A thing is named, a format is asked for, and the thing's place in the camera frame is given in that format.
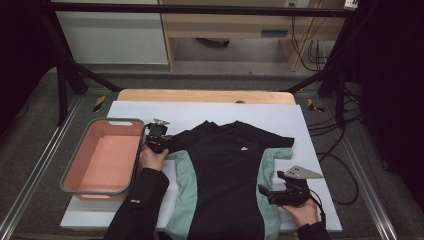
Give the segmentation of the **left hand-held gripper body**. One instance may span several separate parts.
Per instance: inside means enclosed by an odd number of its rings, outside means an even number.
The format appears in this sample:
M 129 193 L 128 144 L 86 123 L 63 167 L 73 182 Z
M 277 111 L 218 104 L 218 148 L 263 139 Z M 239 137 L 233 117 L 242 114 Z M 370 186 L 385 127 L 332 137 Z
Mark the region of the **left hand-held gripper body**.
M 148 134 L 145 144 L 156 154 L 170 147 L 172 136 L 167 134 L 167 125 L 167 121 L 160 119 L 155 119 L 153 123 L 147 125 Z

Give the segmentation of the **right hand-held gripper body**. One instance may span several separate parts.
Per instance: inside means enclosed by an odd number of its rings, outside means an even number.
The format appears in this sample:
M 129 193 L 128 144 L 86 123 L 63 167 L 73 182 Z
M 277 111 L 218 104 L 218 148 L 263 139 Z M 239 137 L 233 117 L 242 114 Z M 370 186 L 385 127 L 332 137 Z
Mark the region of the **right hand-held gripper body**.
M 286 189 L 283 191 L 269 190 L 269 196 L 266 196 L 269 204 L 299 207 L 311 198 L 307 180 L 320 179 L 323 177 L 320 173 L 300 166 L 293 166 L 289 170 L 283 172 L 287 177 L 287 179 L 284 180 Z

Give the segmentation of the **black and green shirt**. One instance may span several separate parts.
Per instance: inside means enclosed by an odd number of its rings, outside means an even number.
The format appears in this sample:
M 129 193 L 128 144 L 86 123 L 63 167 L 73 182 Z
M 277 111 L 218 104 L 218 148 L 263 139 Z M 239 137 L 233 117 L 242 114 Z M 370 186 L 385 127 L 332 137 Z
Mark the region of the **black and green shirt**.
M 270 188 L 276 159 L 293 155 L 292 137 L 243 122 L 204 122 L 173 137 L 178 195 L 166 226 L 173 240 L 275 240 L 279 210 Z

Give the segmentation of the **pink basin with grey rim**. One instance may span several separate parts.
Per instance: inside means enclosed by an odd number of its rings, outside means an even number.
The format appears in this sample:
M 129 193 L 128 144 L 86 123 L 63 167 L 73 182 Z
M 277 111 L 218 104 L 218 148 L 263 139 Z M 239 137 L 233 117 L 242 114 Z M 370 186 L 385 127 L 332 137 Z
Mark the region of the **pink basin with grey rim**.
M 62 177 L 64 192 L 82 200 L 119 200 L 128 192 L 144 123 L 99 118 L 85 129 Z

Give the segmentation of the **person's left hand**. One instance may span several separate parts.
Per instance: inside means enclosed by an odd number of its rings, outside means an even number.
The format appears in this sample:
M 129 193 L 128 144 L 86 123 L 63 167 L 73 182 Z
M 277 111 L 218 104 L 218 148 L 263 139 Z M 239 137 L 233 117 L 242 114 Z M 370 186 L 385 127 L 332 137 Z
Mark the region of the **person's left hand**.
M 164 149 L 161 153 L 155 153 L 149 147 L 144 147 L 140 153 L 140 164 L 143 168 L 161 171 L 168 153 L 168 149 Z

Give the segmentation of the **person's right hand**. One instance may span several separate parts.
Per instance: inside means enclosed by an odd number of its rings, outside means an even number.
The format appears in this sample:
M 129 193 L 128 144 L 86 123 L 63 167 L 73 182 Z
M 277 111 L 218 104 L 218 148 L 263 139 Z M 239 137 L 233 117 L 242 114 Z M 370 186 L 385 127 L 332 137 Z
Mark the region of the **person's right hand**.
M 307 200 L 300 207 L 283 205 L 282 208 L 292 216 L 298 227 L 307 224 L 312 225 L 318 222 L 317 205 L 311 199 Z

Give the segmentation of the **white table cover sheet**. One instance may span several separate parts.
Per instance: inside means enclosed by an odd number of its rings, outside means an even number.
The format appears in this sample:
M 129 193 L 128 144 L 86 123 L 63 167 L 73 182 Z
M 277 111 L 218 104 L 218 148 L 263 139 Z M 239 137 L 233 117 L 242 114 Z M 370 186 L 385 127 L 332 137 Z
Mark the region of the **white table cover sheet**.
M 298 105 L 115 101 L 105 118 L 139 119 L 144 124 L 155 118 L 167 120 L 170 122 L 168 132 L 172 135 L 192 129 L 206 120 L 218 125 L 239 120 L 294 139 L 293 157 L 276 160 L 276 170 L 287 171 L 293 166 L 300 166 L 321 172 Z M 76 231 L 104 230 L 123 199 L 82 200 L 72 195 L 60 226 Z

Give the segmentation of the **yellow and black tape marker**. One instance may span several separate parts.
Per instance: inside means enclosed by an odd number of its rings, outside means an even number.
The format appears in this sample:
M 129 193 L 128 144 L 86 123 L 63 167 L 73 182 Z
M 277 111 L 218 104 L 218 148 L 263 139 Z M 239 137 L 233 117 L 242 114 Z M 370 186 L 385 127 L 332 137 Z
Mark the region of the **yellow and black tape marker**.
M 105 95 L 102 95 L 102 96 L 99 96 L 98 97 L 98 99 L 97 99 L 97 101 L 95 103 L 95 106 L 93 108 L 93 112 L 99 112 L 100 111 L 101 106 L 102 106 L 103 102 L 105 101 L 105 99 L 106 99 L 106 96 Z
M 323 102 L 319 99 L 307 99 L 307 108 L 309 111 L 315 111 L 315 112 L 324 112 L 325 107 L 323 105 Z

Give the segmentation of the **black metal stand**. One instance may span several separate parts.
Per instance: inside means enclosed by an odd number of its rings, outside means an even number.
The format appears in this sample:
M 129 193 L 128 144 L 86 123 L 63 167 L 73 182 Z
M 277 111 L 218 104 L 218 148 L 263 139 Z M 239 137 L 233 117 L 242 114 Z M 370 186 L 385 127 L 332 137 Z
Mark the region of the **black metal stand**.
M 74 60 L 65 37 L 60 34 L 59 28 L 55 26 L 54 21 L 50 18 L 48 13 L 41 13 L 39 15 L 39 20 L 51 42 L 49 50 L 56 63 L 59 97 L 59 126 L 64 124 L 68 116 L 67 86 L 70 86 L 76 94 L 85 95 L 88 91 L 88 87 L 83 77 L 88 77 L 112 92 L 120 92 L 122 90 L 121 87 L 110 83 Z
M 355 34 L 355 18 L 349 17 L 341 28 L 324 69 L 286 89 L 286 92 L 296 93 L 312 83 L 321 81 L 321 86 L 318 89 L 320 98 L 329 98 L 332 92 L 336 93 L 335 119 L 341 129 L 344 129 L 346 125 L 343 117 L 344 87 L 346 82 L 346 70 L 343 67 L 343 62 L 349 55 L 349 47 L 353 44 Z

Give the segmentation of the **white cabinet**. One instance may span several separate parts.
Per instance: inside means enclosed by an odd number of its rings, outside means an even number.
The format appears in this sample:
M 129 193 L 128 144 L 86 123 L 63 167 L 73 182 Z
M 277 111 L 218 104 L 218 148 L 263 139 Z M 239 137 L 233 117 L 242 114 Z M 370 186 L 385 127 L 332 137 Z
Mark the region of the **white cabinet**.
M 58 11 L 57 17 L 79 63 L 168 63 L 159 14 Z

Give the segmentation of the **wooden desk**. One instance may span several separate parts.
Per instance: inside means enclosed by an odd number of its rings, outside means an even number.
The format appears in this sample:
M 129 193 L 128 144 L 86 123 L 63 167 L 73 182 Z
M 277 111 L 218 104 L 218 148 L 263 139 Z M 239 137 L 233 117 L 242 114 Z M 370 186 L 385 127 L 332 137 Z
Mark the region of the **wooden desk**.
M 158 0 L 161 5 L 218 5 L 272 8 L 342 9 L 345 0 Z M 178 38 L 259 39 L 264 29 L 285 29 L 280 41 L 289 69 L 297 70 L 306 60 L 306 49 L 313 41 L 334 41 L 345 22 L 334 17 L 289 17 L 252 15 L 184 15 L 162 16 L 165 36 L 169 38 L 169 58 L 175 56 Z

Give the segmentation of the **black metal crossbar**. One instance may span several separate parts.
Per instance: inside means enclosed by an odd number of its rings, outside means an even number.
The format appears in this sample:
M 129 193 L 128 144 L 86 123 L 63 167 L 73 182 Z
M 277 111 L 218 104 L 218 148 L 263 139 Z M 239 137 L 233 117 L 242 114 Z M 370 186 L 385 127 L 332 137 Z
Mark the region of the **black metal crossbar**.
M 51 2 L 45 5 L 54 11 L 108 13 L 212 14 L 254 16 L 300 16 L 349 18 L 353 11 L 345 9 L 272 8 L 212 5 L 151 5 Z

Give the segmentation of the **aluminium floor rail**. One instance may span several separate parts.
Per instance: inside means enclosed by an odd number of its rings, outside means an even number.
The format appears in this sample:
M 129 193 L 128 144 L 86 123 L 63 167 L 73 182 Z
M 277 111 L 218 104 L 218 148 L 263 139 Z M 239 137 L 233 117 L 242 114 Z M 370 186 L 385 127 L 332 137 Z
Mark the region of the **aluminium floor rail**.
M 357 178 L 362 198 L 379 232 L 381 240 L 398 240 L 395 227 L 383 206 L 383 201 L 379 196 L 377 188 L 372 183 L 372 178 L 366 171 L 366 165 L 361 162 L 360 154 L 355 150 L 348 134 L 344 134 L 341 137 L 340 144 L 352 167 L 352 172 Z
M 68 116 L 64 119 L 63 123 L 56 127 L 53 135 L 51 136 L 47 146 L 39 157 L 34 169 L 27 178 L 20 193 L 16 197 L 13 205 L 10 207 L 5 218 L 0 223 L 0 240 L 9 240 L 19 223 L 20 218 L 25 212 L 31 198 L 34 195 L 41 179 L 44 176 L 47 168 L 50 165 L 62 139 L 67 133 L 71 122 L 80 106 L 82 96 L 76 96 L 72 99 L 68 107 Z

